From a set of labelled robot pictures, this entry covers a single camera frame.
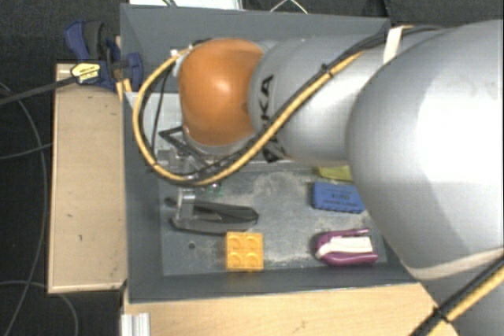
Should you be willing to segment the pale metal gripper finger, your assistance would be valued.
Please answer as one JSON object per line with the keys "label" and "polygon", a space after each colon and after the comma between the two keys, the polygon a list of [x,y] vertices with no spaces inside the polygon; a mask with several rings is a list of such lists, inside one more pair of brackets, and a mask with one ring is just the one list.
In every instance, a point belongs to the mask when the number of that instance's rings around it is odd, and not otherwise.
{"label": "pale metal gripper finger", "polygon": [[195,190],[189,188],[178,189],[176,198],[176,222],[188,221],[194,218],[195,201]]}

